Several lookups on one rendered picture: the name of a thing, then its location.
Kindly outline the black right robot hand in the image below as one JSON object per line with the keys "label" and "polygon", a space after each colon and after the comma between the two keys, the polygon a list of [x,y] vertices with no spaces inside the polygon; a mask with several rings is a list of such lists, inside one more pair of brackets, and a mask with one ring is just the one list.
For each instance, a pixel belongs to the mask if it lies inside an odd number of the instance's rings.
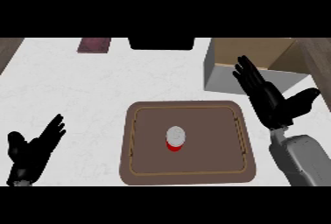
{"label": "black right robot hand", "polygon": [[245,56],[237,58],[231,75],[248,95],[263,126],[268,130],[291,126],[294,119],[310,112],[320,91],[310,87],[285,99],[274,84],[264,79],[254,63]]}

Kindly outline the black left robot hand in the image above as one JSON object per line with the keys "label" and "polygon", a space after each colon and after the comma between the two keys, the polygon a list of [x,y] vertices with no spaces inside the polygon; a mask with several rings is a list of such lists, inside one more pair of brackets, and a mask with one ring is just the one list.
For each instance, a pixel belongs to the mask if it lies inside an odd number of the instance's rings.
{"label": "black left robot hand", "polygon": [[17,131],[7,134],[7,156],[13,161],[5,184],[14,186],[14,181],[29,181],[33,184],[42,174],[51,152],[65,135],[63,116],[57,114],[41,134],[29,142]]}

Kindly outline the open cardboard box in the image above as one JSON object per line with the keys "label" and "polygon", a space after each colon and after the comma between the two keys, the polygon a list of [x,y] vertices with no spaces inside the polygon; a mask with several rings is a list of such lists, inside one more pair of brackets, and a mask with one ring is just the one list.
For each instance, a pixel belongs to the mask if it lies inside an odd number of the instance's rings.
{"label": "open cardboard box", "polygon": [[205,91],[243,94],[233,78],[233,65],[242,55],[280,92],[310,74],[301,48],[292,38],[211,38],[202,63]]}

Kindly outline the brown tray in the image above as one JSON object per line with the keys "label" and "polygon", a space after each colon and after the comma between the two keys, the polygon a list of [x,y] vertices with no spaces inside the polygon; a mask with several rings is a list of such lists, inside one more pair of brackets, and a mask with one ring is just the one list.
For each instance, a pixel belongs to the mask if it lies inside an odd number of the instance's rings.
{"label": "brown tray", "polygon": [[[169,127],[184,130],[178,151],[165,145]],[[243,113],[231,101],[138,101],[128,106],[118,174],[125,184],[243,183],[255,163]]]}

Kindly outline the red can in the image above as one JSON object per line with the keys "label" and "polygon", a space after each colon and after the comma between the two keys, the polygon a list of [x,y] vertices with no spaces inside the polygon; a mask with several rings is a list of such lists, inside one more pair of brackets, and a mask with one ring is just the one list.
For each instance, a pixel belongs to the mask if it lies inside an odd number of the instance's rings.
{"label": "red can", "polygon": [[178,151],[184,144],[186,134],[184,130],[178,126],[168,128],[165,133],[165,145],[169,151]]}

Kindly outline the black appliance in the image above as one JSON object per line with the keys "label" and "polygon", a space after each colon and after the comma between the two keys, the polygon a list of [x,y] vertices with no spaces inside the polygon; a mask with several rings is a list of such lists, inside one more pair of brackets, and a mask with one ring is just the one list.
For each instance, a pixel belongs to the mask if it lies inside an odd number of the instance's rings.
{"label": "black appliance", "polygon": [[183,50],[193,47],[193,38],[128,38],[134,50]]}

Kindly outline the maroon flat block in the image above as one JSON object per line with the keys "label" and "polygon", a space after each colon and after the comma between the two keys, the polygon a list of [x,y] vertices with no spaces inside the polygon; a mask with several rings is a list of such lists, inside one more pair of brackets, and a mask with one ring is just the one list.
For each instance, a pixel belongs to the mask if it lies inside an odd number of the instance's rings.
{"label": "maroon flat block", "polygon": [[110,38],[82,38],[76,51],[79,53],[106,53],[109,51]]}

